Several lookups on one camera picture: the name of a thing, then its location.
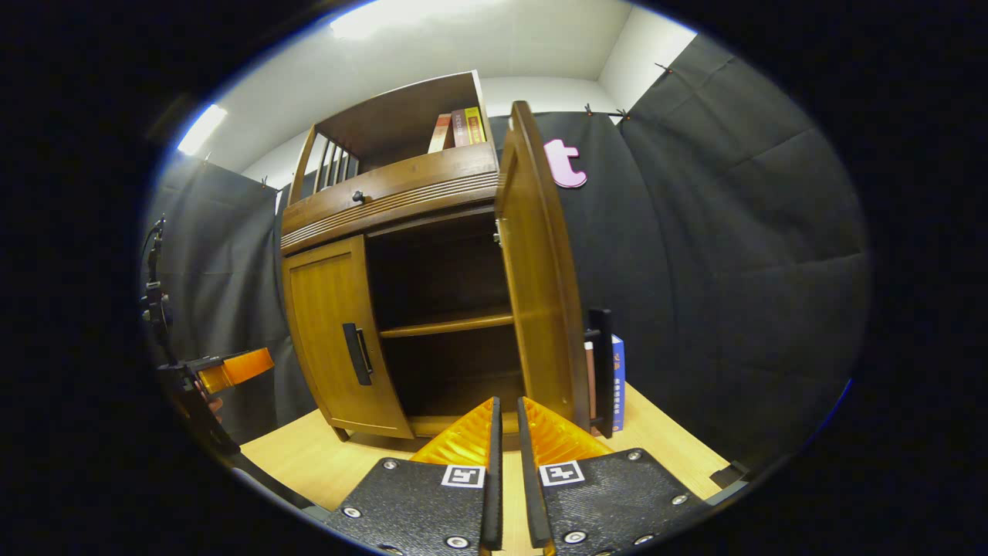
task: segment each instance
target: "wooden cabinet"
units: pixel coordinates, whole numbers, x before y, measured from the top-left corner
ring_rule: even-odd
[[[411,144],[427,149],[441,112],[483,110],[478,82],[467,72],[417,83],[313,126],[362,168],[290,204],[283,219],[291,337],[342,438],[346,429],[433,435],[491,396],[526,395],[590,427],[569,239],[528,105],[512,108],[500,163],[490,140],[402,157]],[[354,115],[389,114],[392,95],[419,101],[412,122],[395,125],[405,131],[374,137],[367,120],[359,133]],[[299,171],[291,187],[301,182]],[[517,432],[517,415],[504,425]]]

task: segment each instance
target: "cabinet door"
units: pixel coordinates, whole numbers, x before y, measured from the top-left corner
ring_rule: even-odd
[[[291,340],[331,425],[412,438],[381,356],[364,253],[358,235],[285,259]]]
[[[542,139],[523,101],[512,105],[494,207],[527,395],[589,430],[573,255]]]

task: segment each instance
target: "screw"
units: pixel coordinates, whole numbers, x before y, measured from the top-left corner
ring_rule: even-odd
[[[470,545],[470,541],[466,540],[461,536],[452,536],[446,539],[446,544],[453,548],[466,548]]]
[[[583,542],[583,539],[585,538],[587,538],[587,533],[583,531],[570,531],[566,533],[563,540],[565,540],[568,544],[577,544]]]

